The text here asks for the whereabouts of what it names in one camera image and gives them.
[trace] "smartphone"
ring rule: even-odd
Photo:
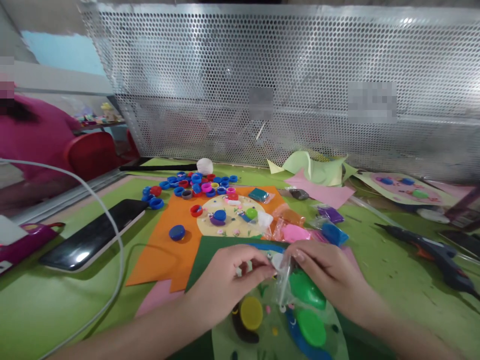
[[[125,199],[109,209],[120,235],[145,214],[148,206],[145,201]],[[88,268],[116,240],[112,223],[104,213],[38,261],[54,270],[78,273]]]

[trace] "person's left hand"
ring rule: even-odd
[[[247,261],[253,270],[247,272]],[[237,268],[242,276],[237,276]],[[186,293],[187,303],[196,309],[200,321],[211,329],[262,281],[276,274],[267,257],[256,247],[239,244],[219,249],[198,281]]]

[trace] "white cotton ball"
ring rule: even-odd
[[[214,163],[209,158],[201,158],[196,162],[196,168],[203,176],[214,173]]]

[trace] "white cable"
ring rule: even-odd
[[[62,341],[60,344],[58,344],[54,349],[52,349],[51,351],[49,351],[48,353],[46,353],[45,355],[43,355],[42,357],[39,358],[39,360],[44,360],[44,359],[48,358],[50,355],[52,355],[54,352],[56,352],[58,349],[63,347],[65,344],[67,344],[71,340],[75,339],[80,333],[82,333],[86,328],[88,328],[91,324],[93,324],[95,322],[95,320],[97,320],[105,312],[105,310],[107,310],[109,308],[109,306],[115,300],[115,298],[117,297],[117,295],[120,292],[120,288],[122,287],[122,279],[124,277],[124,243],[122,242],[122,239],[120,237],[119,228],[117,227],[117,224],[115,224],[114,218],[110,214],[109,210],[107,209],[107,207],[105,206],[103,201],[99,198],[99,196],[95,193],[95,191],[93,191],[92,188],[83,179],[81,179],[80,177],[78,177],[74,173],[72,173],[70,171],[67,171],[67,170],[63,170],[59,167],[45,165],[45,164],[41,164],[41,163],[38,163],[38,162],[32,162],[32,161],[10,160],[10,159],[0,158],[0,162],[39,166],[39,167],[59,171],[61,173],[70,175],[74,179],[78,180],[80,182],[80,184],[82,184],[85,187],[85,189],[87,189],[88,192],[100,203],[100,206],[103,209],[103,211],[105,212],[106,217],[108,218],[108,220],[110,220],[111,225],[113,226],[113,230],[115,231],[115,235],[116,235],[115,238],[118,241],[118,246],[120,247],[120,269],[119,269],[119,274],[118,274],[118,281],[116,283],[115,290],[113,291],[113,295],[111,296],[110,300],[107,301],[105,306],[102,307],[101,310],[94,317],[92,317],[90,319],[90,321],[88,321],[85,325],[83,325],[80,329],[78,329],[70,337],[68,337],[67,339]]]

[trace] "metal sheet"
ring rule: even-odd
[[[266,166],[292,151],[480,176],[480,11],[80,6],[140,153]],[[350,123],[349,82],[392,83],[395,123]],[[252,105],[252,89],[272,101]]]

